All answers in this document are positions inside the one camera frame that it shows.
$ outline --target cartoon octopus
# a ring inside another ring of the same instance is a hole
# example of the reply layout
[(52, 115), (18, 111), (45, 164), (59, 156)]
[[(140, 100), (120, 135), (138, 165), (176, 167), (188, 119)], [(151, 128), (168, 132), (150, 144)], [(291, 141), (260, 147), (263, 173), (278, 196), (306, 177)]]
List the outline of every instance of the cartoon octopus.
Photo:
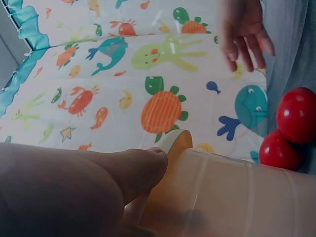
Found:
[(197, 72), (198, 67), (182, 60), (182, 57), (203, 57), (207, 52), (182, 52), (183, 49), (198, 43), (202, 40), (195, 40), (189, 43), (180, 42), (191, 35), (183, 35), (174, 38), (173, 34), (167, 36), (164, 43), (149, 43), (138, 49), (132, 57), (132, 66), (139, 70), (149, 70), (158, 64), (172, 62), (177, 67), (187, 72)]

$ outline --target finger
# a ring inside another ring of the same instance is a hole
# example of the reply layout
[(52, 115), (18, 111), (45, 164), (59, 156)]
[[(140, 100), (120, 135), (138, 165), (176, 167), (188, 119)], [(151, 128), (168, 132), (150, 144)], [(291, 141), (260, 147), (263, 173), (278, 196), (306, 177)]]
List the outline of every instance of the finger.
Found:
[(237, 70), (237, 63), (236, 61), (232, 61), (228, 58), (228, 56), (224, 55), (224, 59), (225, 59), (225, 62), (229, 68), (229, 70), (233, 73)]
[(119, 237), (158, 237), (158, 235), (150, 230), (136, 226), (123, 225)]
[(257, 34), (257, 38), (259, 38), (262, 41), (262, 44), (263, 44), (264, 48), (266, 49), (266, 51), (268, 52), (268, 54), (270, 54), (271, 56), (276, 55), (274, 44), (273, 44), (272, 40), (270, 39), (270, 37), (269, 37), (269, 35), (264, 27)]
[(163, 178), (167, 169), (167, 155), (160, 148), (130, 149), (124, 152), (91, 156), (112, 176), (119, 186), (124, 205), (149, 192)]
[(142, 194), (140, 197), (125, 206), (123, 215), (123, 222), (125, 224), (133, 226), (139, 225), (140, 219), (149, 200), (149, 195), (150, 192)]
[(241, 54), (241, 58), (243, 60), (244, 65), (246, 66), (247, 71), (253, 71), (253, 64), (251, 57), (249, 55), (248, 47), (243, 37), (236, 38), (236, 44), (239, 49), (239, 53)]
[(228, 60), (228, 66), (232, 70), (234, 62), (238, 59), (238, 48), (234, 43), (234, 29), (231, 24), (224, 21), (218, 34), (218, 41), (224, 57)]
[(257, 41), (257, 38), (254, 35), (249, 35), (249, 36), (246, 36), (246, 39), (247, 39), (248, 46), (249, 46), (250, 50), (252, 51), (252, 53), (257, 61), (258, 67), (265, 68), (266, 63), (265, 63), (265, 60), (263, 58), (260, 46), (259, 46), (258, 41)]

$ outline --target hand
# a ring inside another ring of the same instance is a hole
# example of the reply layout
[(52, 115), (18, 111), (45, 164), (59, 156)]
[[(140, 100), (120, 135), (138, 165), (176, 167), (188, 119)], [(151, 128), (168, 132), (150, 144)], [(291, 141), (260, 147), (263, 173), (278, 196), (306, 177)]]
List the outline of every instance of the hand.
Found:
[(236, 60), (238, 55), (241, 55), (246, 69), (253, 71), (247, 46), (252, 51), (258, 67), (265, 68), (257, 38), (262, 41), (271, 56), (275, 55), (275, 50), (262, 23), (260, 0), (219, 0), (218, 12), (218, 41), (230, 70), (236, 71)]
[(0, 143), (0, 150), (0, 236), (129, 236), (123, 226), (138, 225), (144, 194), (167, 167), (159, 148), (103, 154)]

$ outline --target play mat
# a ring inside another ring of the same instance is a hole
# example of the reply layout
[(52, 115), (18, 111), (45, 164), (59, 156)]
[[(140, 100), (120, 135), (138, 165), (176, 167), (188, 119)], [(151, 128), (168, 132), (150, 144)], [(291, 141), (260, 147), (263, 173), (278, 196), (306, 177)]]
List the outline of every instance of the play mat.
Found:
[(188, 129), (197, 149), (258, 161), (265, 71), (230, 73), (216, 1), (9, 0), (33, 48), (0, 92), (0, 141), (115, 152)]

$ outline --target wall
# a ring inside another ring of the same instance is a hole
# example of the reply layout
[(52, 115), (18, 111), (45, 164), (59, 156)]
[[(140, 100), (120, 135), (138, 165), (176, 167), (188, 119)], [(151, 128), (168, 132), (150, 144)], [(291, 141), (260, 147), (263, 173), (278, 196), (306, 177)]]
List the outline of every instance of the wall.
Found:
[(0, 3), (0, 88), (6, 85), (25, 59), (24, 53), (29, 51), (25, 42), (18, 38), (15, 26)]

